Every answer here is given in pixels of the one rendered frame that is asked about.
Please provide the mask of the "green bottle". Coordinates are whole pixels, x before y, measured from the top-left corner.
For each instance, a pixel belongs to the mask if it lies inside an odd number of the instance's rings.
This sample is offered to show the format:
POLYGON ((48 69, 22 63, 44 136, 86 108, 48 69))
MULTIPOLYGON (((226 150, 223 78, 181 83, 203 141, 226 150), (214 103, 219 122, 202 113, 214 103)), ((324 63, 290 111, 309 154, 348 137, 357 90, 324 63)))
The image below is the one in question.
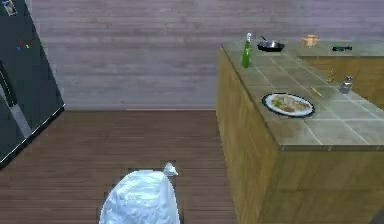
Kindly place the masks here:
POLYGON ((251 33, 248 33, 246 35, 246 41, 245 41, 245 44, 244 44, 244 49, 243 49, 243 54, 242 54, 242 62, 241 62, 242 66, 244 68, 248 68, 249 67, 249 63, 250 63, 251 37, 252 37, 251 33))

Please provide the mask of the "white plate with food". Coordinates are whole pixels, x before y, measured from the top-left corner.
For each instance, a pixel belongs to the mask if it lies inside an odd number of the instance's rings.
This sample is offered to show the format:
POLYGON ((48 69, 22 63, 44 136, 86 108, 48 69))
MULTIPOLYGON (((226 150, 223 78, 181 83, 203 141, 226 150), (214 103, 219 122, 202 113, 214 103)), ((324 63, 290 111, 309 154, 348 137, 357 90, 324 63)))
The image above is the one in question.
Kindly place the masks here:
POLYGON ((262 103, 269 111, 291 118, 308 117, 315 113, 315 106, 310 101, 289 93, 267 94, 262 103))

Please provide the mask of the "white tied rubbish bag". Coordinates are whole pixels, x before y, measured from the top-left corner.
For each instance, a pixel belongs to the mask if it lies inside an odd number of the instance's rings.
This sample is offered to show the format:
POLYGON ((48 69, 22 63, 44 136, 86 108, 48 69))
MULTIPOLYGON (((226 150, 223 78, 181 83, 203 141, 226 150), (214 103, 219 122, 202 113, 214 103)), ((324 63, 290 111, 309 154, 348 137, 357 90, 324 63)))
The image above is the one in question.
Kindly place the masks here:
POLYGON ((124 176, 110 191, 98 224, 181 224, 168 162, 161 171, 141 169, 124 176))

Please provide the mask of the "black frying pan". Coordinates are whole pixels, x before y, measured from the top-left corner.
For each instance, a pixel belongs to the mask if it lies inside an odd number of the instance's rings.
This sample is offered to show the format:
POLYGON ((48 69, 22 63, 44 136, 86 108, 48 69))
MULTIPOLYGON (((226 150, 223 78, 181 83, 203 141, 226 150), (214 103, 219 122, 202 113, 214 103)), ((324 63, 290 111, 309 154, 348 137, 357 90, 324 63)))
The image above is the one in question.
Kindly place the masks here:
POLYGON ((285 45, 275 40, 268 40, 265 37, 262 37, 262 41, 257 44, 257 47, 261 51, 265 52, 281 52, 285 45))

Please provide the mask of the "wooden tiled kitchen counter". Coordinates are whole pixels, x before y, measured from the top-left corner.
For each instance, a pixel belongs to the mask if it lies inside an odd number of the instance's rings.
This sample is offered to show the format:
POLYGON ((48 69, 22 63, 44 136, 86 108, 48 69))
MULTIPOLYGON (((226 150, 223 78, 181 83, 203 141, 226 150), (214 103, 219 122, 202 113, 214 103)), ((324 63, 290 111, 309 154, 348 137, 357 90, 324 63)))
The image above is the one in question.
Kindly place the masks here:
POLYGON ((384 224, 384 44, 332 46, 255 49, 244 68, 242 42, 221 45, 216 116, 239 224, 384 224), (315 113, 273 113, 270 93, 305 98, 315 113))

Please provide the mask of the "grey pepper shaker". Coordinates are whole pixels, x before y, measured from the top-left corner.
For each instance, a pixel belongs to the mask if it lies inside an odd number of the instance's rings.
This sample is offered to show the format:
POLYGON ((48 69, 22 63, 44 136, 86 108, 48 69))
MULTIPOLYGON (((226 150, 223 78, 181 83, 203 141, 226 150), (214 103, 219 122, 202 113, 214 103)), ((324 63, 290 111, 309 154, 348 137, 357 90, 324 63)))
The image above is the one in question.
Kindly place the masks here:
POLYGON ((341 85, 339 87, 339 91, 342 94, 348 94, 350 92, 350 90, 352 89, 352 85, 353 85, 352 81, 353 81, 353 77, 347 76, 345 78, 345 80, 341 83, 341 85))

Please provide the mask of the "black fridge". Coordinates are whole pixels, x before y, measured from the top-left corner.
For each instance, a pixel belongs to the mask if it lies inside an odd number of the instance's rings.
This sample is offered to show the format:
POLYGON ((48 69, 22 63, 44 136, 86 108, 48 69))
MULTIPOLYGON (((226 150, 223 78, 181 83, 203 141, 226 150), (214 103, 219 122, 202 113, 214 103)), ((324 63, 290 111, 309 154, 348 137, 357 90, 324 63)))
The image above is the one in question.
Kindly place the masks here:
POLYGON ((0 86, 1 170, 64 111, 27 0, 0 0, 0 60, 17 98, 10 107, 0 86))

